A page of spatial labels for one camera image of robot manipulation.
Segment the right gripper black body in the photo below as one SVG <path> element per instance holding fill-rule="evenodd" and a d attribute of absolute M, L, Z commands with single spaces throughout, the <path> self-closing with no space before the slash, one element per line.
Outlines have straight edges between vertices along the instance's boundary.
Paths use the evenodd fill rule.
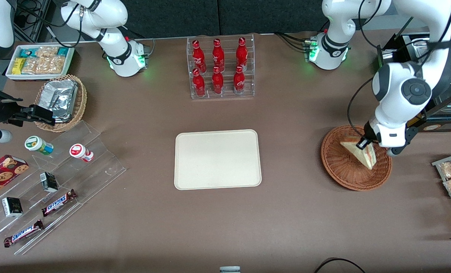
<path fill-rule="evenodd" d="M 23 121 L 14 119 L 14 114 L 20 112 L 22 107 L 17 102 L 23 101 L 22 98 L 14 98 L 6 93 L 0 92 L 0 123 L 11 124 L 22 127 Z"/>

